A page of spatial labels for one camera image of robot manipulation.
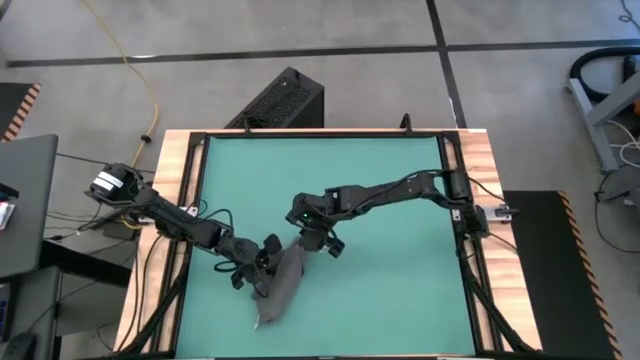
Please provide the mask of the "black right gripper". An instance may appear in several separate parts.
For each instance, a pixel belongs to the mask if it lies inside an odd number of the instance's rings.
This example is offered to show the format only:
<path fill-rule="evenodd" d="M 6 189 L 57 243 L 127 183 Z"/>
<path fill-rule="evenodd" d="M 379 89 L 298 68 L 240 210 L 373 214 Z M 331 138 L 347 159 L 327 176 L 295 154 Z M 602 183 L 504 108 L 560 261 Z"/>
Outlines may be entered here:
<path fill-rule="evenodd" d="M 328 193 L 322 196 L 299 193 L 293 198 L 285 219 L 299 228 L 298 243 L 305 251 L 327 251 L 333 258 L 341 256 L 345 244 L 333 230 L 334 222 L 329 218 L 332 209 L 333 200 Z"/>

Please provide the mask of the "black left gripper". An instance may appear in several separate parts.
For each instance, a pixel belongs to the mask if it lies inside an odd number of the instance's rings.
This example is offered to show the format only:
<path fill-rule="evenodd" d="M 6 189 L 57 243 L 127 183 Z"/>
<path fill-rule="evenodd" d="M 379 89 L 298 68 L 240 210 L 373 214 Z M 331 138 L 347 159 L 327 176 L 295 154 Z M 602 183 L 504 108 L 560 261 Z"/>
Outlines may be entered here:
<path fill-rule="evenodd" d="M 231 275 L 234 289 L 239 290 L 245 284 L 250 284 L 255 295 L 269 295 L 270 282 L 282 258 L 282 244 L 275 234 L 270 234 L 263 244 L 264 255 L 258 244 L 252 240 L 246 238 L 233 240 L 233 262 L 237 267 L 237 271 Z"/>

